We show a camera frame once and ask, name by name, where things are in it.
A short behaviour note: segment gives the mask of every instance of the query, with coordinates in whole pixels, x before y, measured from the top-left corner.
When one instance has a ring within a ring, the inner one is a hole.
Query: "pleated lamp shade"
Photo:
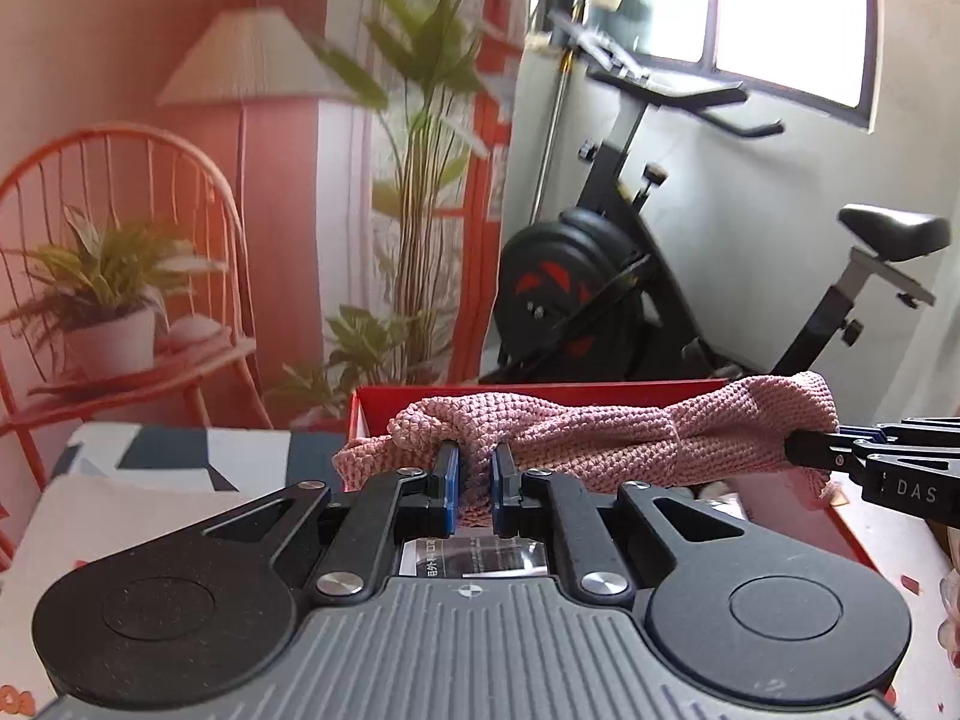
[[[348,95],[280,8],[258,7],[218,15],[170,76],[157,103]]]

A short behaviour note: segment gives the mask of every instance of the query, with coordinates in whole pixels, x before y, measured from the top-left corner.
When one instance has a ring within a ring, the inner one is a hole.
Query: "potted plant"
[[[64,345],[91,380],[147,370],[154,365],[155,314],[164,298],[186,293],[190,275],[226,266],[195,255],[147,223],[109,223],[103,230],[80,210],[64,207],[72,247],[42,245],[11,252],[27,261],[27,276],[42,292],[3,314],[19,322],[37,346],[62,334]]]

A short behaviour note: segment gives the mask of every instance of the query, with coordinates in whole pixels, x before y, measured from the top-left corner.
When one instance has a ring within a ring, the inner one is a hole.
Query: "exercise bike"
[[[587,60],[587,77],[613,87],[620,108],[600,146],[581,148],[592,163],[575,207],[557,221],[536,221],[512,236],[500,255],[493,320],[501,346],[498,368],[483,383],[652,381],[760,371],[711,348],[640,210],[667,175],[655,165],[633,197],[620,183],[632,139],[651,107],[695,116],[730,135],[759,139],[784,132],[782,122],[738,127],[712,109],[745,103],[742,85],[675,94],[648,74],[608,35],[551,14],[558,39]],[[899,263],[933,254],[950,243],[944,218],[870,205],[847,205],[838,220],[872,252],[854,246],[843,274],[824,294],[772,373],[808,370],[837,333],[852,346],[863,330],[849,319],[870,275],[897,290],[910,308],[934,304]]]

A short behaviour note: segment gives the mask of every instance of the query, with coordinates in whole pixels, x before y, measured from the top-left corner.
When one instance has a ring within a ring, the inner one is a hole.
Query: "bike seat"
[[[837,218],[881,260],[912,260],[950,244],[949,221],[930,214],[853,204],[841,208]]]

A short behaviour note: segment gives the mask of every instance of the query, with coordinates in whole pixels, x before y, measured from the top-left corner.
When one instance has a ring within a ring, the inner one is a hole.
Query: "window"
[[[652,67],[742,80],[870,122],[877,0],[623,0],[616,13],[594,9],[589,23]]]

